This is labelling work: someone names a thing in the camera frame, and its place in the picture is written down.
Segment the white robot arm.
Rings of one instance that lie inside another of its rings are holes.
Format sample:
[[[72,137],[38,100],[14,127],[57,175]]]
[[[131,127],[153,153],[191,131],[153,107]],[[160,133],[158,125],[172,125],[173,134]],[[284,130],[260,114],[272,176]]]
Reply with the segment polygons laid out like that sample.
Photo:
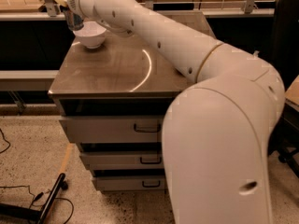
[[[267,147],[285,103],[278,71],[136,0],[54,1],[116,34],[139,35],[192,82],[162,128],[176,224],[273,224]]]

